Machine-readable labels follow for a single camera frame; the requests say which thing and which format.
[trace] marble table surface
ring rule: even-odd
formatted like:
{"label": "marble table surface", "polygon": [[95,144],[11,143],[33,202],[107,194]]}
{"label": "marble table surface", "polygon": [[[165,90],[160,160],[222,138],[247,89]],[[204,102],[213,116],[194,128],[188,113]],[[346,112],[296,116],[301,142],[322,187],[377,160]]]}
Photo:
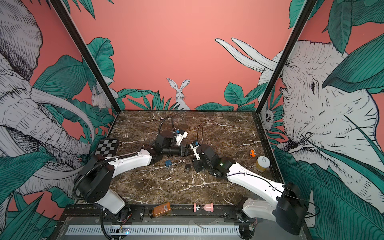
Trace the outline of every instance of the marble table surface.
{"label": "marble table surface", "polygon": [[[256,156],[264,155],[252,113],[240,112],[164,112],[164,111],[122,111],[109,137],[120,141],[117,155],[137,151],[156,138],[162,119],[172,115],[176,128],[188,132],[182,144],[196,140],[197,128],[204,128],[203,143],[210,145],[219,156],[227,156],[250,171],[274,180],[269,169],[258,172],[254,163],[257,159],[249,155],[254,149]],[[171,130],[170,119],[162,126]],[[115,177],[111,189],[131,204],[238,204],[245,197],[260,199],[257,195],[237,184],[211,176],[206,170],[196,173],[192,156],[164,156],[156,164],[139,167]],[[165,161],[171,160],[168,169]],[[191,164],[189,171],[185,164]]]}

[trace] checkerboard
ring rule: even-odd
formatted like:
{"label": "checkerboard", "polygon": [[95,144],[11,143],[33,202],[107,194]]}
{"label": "checkerboard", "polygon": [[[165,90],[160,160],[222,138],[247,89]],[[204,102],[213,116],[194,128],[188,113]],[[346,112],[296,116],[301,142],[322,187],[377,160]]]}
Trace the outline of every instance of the checkerboard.
{"label": "checkerboard", "polygon": [[103,157],[115,156],[118,149],[119,140],[117,138],[104,138],[99,141],[95,155],[101,154]]}

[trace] white lid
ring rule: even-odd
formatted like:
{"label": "white lid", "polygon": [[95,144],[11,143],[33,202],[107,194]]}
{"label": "white lid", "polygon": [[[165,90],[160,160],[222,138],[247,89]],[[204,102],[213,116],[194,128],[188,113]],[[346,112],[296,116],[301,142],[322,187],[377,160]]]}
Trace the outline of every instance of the white lid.
{"label": "white lid", "polygon": [[257,158],[257,163],[260,165],[260,167],[267,168],[271,165],[271,162],[269,159],[265,156],[260,156]]}

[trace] vent grille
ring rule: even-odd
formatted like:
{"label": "vent grille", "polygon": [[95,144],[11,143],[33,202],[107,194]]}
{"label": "vent grille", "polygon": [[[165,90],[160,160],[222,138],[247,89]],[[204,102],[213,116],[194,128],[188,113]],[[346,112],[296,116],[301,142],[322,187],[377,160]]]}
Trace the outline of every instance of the vent grille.
{"label": "vent grille", "polygon": [[[211,226],[201,227],[188,225],[124,225],[123,229],[129,230],[128,235],[239,235],[238,226]],[[127,235],[116,233],[119,225],[105,226],[105,231],[112,235]],[[69,225],[65,235],[102,235],[98,225]]]}

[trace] blue block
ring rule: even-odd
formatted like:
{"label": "blue block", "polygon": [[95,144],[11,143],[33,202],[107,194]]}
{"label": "blue block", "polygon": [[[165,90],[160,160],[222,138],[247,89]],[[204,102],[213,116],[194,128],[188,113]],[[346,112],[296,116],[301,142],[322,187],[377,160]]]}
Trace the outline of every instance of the blue block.
{"label": "blue block", "polygon": [[166,161],[166,166],[169,167],[169,166],[171,166],[171,165],[172,165],[172,162],[171,162],[170,160],[167,160],[167,161]]}

